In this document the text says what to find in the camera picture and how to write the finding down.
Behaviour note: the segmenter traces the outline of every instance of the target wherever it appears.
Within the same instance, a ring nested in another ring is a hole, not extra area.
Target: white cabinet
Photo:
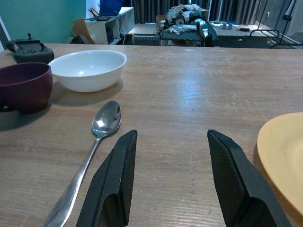
[[[134,27],[134,8],[122,7],[119,15],[107,21],[85,21],[91,38],[96,44],[117,44],[122,38],[120,34],[127,34]],[[114,40],[108,43],[107,29],[113,30]]]

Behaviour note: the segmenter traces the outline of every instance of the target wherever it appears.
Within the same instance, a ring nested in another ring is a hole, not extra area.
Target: mug handle
[[[14,109],[9,108],[0,100],[0,113],[11,112],[11,111],[14,111]]]

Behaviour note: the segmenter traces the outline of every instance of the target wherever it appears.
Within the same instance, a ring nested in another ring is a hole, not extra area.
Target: plate rim
[[[264,128],[266,128],[270,122],[273,122],[273,121],[276,121],[278,118],[284,118],[284,117],[288,117],[290,115],[301,115],[303,117],[303,112],[294,112],[294,113],[286,113],[286,114],[282,114],[282,115],[279,115],[277,117],[274,117],[272,119],[270,119],[269,121],[267,121],[260,129],[259,133],[258,133],[258,137],[257,137],[257,151],[258,151],[258,155],[259,155],[259,159],[262,163],[262,166],[263,168],[265,169],[267,175],[269,176],[271,182],[275,185],[275,187],[279,190],[279,192],[283,195],[283,197],[292,205],[293,208],[295,208],[296,211],[298,211],[302,216],[303,216],[303,209],[300,210],[297,205],[295,205],[292,200],[290,200],[288,198],[288,196],[285,194],[285,192],[280,189],[279,185],[275,182],[275,180],[272,178],[271,174],[270,174],[270,171],[267,169],[266,165],[264,164],[264,160],[261,155],[261,152],[259,150],[259,147],[260,147],[260,138],[261,138],[261,133],[264,131]]]

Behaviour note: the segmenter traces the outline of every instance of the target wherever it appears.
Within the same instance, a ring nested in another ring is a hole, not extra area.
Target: black remote control
[[[15,52],[14,58],[17,63],[44,62],[49,63],[54,59],[53,51],[44,46],[40,40],[32,39],[28,33],[28,39],[11,40],[6,42],[7,48]]]

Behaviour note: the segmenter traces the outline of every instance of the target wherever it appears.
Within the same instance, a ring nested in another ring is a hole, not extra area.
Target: spoon handle
[[[62,227],[67,221],[76,201],[76,197],[85,173],[101,141],[102,138],[96,138],[95,142],[90,148],[89,154],[86,156],[73,180],[70,182],[68,187],[65,189],[65,192],[62,194],[61,198],[57,201],[51,213],[48,215],[45,221],[45,227]]]

